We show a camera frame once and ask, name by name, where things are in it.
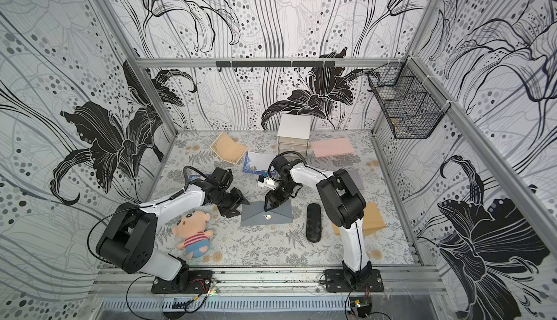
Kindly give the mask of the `dark grey envelope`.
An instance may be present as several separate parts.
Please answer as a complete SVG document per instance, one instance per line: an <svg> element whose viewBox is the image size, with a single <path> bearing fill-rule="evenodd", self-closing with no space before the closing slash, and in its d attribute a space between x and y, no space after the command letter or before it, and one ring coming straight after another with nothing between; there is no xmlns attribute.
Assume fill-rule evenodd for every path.
<svg viewBox="0 0 557 320"><path fill-rule="evenodd" d="M293 223L292 203L287 201L277 208L265 211L264 202L253 202L242 206L241 227L253 227Z"/></svg>

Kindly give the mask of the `cream letter paper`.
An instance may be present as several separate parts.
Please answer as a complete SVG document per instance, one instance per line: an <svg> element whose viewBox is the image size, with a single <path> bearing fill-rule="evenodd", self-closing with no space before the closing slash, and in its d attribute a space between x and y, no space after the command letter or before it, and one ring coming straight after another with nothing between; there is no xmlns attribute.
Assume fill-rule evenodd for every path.
<svg viewBox="0 0 557 320"><path fill-rule="evenodd" d="M212 150L220 160L238 164L247 153L248 147L235 142L225 132L222 132L213 141L210 150Z"/></svg>

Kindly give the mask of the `pink envelope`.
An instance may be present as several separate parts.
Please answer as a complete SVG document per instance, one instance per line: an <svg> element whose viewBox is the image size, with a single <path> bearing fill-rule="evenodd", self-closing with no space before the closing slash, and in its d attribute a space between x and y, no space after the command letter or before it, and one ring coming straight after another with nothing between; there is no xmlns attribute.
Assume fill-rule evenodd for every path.
<svg viewBox="0 0 557 320"><path fill-rule="evenodd" d="M355 149L347 137L315 141L311 142L310 146L316 158L342 156L355 153Z"/></svg>

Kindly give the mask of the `tan kraft envelope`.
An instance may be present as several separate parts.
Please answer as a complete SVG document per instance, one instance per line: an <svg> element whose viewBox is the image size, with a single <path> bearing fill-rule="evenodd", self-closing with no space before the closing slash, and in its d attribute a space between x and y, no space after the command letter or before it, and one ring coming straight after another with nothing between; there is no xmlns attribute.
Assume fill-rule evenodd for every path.
<svg viewBox="0 0 557 320"><path fill-rule="evenodd" d="M386 228L387 225L381 216L381 213L375 203L367 203L364 209L364 219L363 219L363 234L364 237L368 237L380 230Z"/></svg>

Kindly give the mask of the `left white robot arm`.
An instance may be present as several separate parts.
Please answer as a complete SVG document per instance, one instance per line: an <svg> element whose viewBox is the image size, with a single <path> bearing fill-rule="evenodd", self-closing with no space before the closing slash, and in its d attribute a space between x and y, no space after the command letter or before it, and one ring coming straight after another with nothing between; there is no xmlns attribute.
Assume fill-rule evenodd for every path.
<svg viewBox="0 0 557 320"><path fill-rule="evenodd" d="M233 187L230 169L217 167L206 175L193 166L183 169L184 186L176 193L156 201L136 205L125 203L108 217L95 252L97 256L123 271L153 275L166 282L187 281L187 260L171 256L155 247L158 230L179 219L173 234L181 239L179 250L187 259L208 250L213 232L207 229L211 215L201 211L213 204L226 218L239 216L239 207L249 202L241 190Z"/></svg>

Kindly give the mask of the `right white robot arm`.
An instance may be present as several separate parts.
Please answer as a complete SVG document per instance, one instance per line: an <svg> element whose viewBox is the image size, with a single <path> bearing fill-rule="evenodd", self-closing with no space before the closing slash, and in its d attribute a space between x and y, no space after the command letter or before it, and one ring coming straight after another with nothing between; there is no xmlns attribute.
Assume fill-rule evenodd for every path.
<svg viewBox="0 0 557 320"><path fill-rule="evenodd" d="M258 186L268 189L264 201L266 211L294 198L297 188L315 189L329 220L339 228L343 269L352 278L364 278L371 273L363 233L366 202L347 170L317 169L301 153L285 151L274 157L265 175L259 176Z"/></svg>

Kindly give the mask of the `black remote control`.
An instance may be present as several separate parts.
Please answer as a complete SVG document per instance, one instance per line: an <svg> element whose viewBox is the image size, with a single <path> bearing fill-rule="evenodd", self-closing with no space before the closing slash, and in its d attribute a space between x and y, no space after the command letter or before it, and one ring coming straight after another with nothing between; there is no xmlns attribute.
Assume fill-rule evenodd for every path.
<svg viewBox="0 0 557 320"><path fill-rule="evenodd" d="M307 206L306 238L311 243L318 243L322 236L321 207L317 203Z"/></svg>

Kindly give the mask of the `pig plush toy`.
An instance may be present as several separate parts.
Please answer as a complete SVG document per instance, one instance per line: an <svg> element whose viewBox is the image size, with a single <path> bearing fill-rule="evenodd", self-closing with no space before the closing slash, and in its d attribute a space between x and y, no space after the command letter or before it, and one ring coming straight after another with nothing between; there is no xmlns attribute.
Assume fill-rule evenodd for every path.
<svg viewBox="0 0 557 320"><path fill-rule="evenodd" d="M213 230L207 230L210 220L209 213L193 211L172 228L172 233L181 239L176 248L185 253L187 261L203 257L208 252L213 237Z"/></svg>

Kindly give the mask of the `white mini drawer box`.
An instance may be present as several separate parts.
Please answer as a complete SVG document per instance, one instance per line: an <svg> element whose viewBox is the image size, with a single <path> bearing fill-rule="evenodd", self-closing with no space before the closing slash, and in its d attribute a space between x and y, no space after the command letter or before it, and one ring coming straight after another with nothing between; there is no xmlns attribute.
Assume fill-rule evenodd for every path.
<svg viewBox="0 0 557 320"><path fill-rule="evenodd" d="M312 118L296 114L284 114L277 133L277 151L294 151L304 157L308 154Z"/></svg>

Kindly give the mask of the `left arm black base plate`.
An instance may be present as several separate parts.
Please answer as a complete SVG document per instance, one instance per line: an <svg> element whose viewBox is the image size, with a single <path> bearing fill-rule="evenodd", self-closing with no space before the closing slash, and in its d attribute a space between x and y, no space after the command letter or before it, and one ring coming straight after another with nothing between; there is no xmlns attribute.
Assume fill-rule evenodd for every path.
<svg viewBox="0 0 557 320"><path fill-rule="evenodd" d="M172 281L156 277L151 288L153 294L203 294L213 281L213 271L194 270L181 272Z"/></svg>

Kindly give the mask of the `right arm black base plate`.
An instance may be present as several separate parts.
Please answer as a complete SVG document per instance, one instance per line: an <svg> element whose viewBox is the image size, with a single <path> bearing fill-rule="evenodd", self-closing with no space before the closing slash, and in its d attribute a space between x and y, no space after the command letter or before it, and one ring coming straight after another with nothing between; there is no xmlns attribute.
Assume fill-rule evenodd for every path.
<svg viewBox="0 0 557 320"><path fill-rule="evenodd" d="M383 279L378 269L356 274L349 270L326 269L324 286L330 293L384 292Z"/></svg>

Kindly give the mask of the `black wall bar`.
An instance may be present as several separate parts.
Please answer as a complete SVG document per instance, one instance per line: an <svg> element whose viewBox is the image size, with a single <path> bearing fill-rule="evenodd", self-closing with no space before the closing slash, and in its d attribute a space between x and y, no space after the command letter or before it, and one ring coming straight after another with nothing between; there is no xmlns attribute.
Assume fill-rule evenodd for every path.
<svg viewBox="0 0 557 320"><path fill-rule="evenodd" d="M304 67L335 67L336 61L216 61L217 68L304 68Z"/></svg>

